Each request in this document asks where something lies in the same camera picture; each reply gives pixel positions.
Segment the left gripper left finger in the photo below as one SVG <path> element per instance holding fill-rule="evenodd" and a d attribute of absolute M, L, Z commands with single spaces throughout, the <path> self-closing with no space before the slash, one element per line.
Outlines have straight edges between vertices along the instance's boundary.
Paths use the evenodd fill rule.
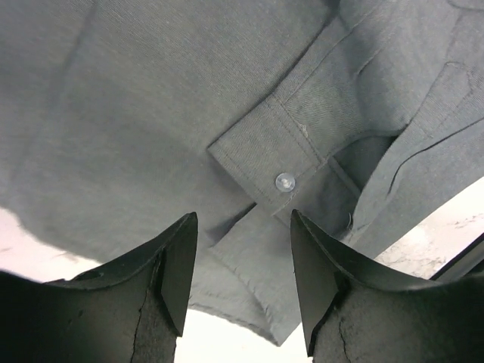
<path fill-rule="evenodd" d="M 75 278 L 1 274 L 3 362 L 171 362 L 197 251 L 189 213 L 154 239 Z"/>

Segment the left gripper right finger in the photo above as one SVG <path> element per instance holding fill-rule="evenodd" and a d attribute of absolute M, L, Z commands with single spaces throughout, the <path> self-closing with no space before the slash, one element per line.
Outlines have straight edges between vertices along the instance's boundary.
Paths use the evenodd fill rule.
<path fill-rule="evenodd" d="M 315 362 L 481 362 L 483 239 L 430 279 L 374 261 L 293 211 L 302 329 Z"/>

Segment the grey long sleeve shirt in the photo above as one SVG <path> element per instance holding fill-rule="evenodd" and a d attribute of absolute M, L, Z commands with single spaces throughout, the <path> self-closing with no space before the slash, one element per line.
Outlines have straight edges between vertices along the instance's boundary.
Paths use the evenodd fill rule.
<path fill-rule="evenodd" d="M 274 344 L 294 209 L 375 257 L 482 175 L 481 1 L 1 3 L 1 205 L 100 261 L 196 213 L 189 306 Z"/>

